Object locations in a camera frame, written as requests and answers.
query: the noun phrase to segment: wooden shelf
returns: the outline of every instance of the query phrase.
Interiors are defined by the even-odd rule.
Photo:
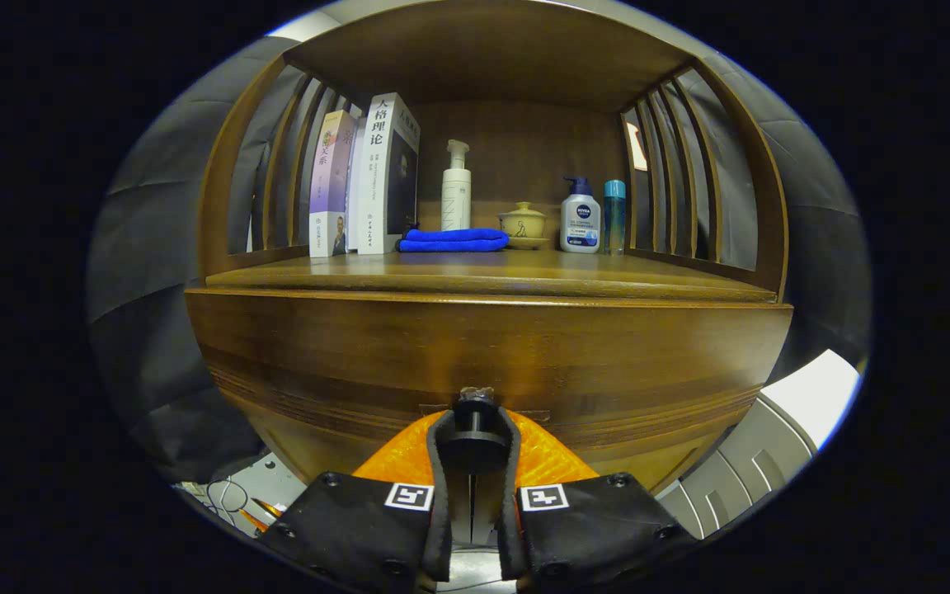
[[[422,2],[377,12],[285,55],[300,70],[328,76],[359,106],[397,91],[410,106],[531,101],[604,113],[618,113],[693,58],[595,12],[516,0]],[[346,83],[359,80],[360,87]]]
[[[631,256],[540,251],[294,258],[207,277],[209,289],[385,290],[476,295],[773,302],[757,286]]]

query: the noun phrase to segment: pump dispenser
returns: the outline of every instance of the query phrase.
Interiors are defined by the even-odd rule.
[[[472,173],[464,169],[464,154],[470,150],[467,143],[450,140],[449,169],[442,172],[442,230],[470,229],[472,219]]]

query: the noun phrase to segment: white book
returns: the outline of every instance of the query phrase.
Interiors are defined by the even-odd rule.
[[[357,120],[343,110],[325,115],[310,180],[310,257],[346,253],[346,184]]]
[[[346,251],[354,252],[358,249],[359,221],[358,217],[358,188],[360,187],[361,173],[361,140],[365,138],[365,117],[358,120],[355,128],[354,146],[350,148],[350,171],[346,181]]]
[[[416,222],[420,126],[398,93],[376,95],[362,139],[358,253],[393,252]]]

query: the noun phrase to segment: blue towel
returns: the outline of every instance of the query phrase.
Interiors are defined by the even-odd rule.
[[[426,233],[410,229],[398,242],[399,252],[496,252],[508,245],[498,229],[457,229]]]

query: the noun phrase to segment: book spine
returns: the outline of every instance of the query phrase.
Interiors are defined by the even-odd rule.
[[[332,256],[339,239],[338,219],[346,213],[347,167],[354,143],[354,118],[342,110],[325,116],[314,154],[310,185],[310,257]]]
[[[388,146],[391,143],[391,123],[395,111],[396,93],[376,95],[369,102],[369,119],[365,123],[362,140],[363,167],[358,253],[385,253],[386,215],[388,206]]]
[[[346,249],[357,251],[360,217],[358,216],[358,195],[361,187],[362,139],[365,138],[365,118],[355,125],[354,146],[350,148],[350,170],[347,172],[346,185]]]

